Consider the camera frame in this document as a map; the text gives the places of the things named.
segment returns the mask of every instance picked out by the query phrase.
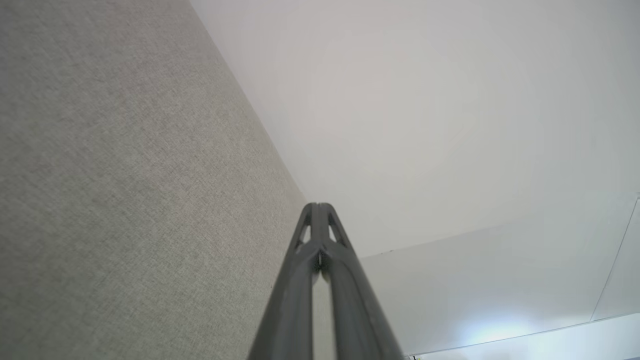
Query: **white wall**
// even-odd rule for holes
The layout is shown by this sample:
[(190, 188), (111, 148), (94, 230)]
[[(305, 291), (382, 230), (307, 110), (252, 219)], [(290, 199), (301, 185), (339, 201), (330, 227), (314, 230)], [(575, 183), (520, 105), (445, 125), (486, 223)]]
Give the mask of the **white wall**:
[(420, 360), (627, 360), (640, 356), (640, 314), (472, 347)]

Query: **white ceiling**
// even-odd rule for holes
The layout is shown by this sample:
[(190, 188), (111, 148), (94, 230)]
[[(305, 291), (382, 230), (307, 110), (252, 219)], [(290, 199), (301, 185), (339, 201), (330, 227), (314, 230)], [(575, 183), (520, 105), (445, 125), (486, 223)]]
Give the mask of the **white ceiling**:
[(361, 262), (406, 354), (638, 312), (639, 253), (622, 254), (640, 244), (637, 196), (577, 195), (506, 225)]
[(361, 257), (638, 190), (640, 2), (192, 3)]
[(640, 314), (416, 356), (417, 360), (638, 360)]

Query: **gray forked frame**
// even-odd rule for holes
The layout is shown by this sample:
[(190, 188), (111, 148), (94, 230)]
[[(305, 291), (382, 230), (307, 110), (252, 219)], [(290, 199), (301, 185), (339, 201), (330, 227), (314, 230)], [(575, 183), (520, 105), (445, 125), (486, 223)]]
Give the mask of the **gray forked frame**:
[[(308, 227), (311, 239), (304, 243)], [(340, 219), (322, 203), (302, 210), (248, 359), (313, 359), (311, 291), (320, 271), (331, 285), (337, 359), (402, 359)]]

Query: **textured gray wall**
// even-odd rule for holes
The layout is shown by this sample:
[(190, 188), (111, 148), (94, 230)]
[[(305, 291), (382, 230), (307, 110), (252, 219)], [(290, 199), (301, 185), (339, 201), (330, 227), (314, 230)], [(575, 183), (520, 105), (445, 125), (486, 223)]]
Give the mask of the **textured gray wall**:
[(0, 358), (244, 357), (305, 199), (189, 3), (0, 29)]

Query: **white ceiling panel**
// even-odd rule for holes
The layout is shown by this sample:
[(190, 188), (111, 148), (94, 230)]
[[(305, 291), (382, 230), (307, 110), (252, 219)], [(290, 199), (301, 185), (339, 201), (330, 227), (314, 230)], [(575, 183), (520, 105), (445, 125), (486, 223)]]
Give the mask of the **white ceiling panel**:
[(635, 193), (590, 193), (507, 225), (362, 264), (407, 354), (584, 323), (636, 199)]
[(640, 200), (593, 319), (640, 312)]
[(640, 360), (640, 314), (416, 356), (417, 360)]
[(192, 0), (360, 256), (640, 184), (640, 2)]

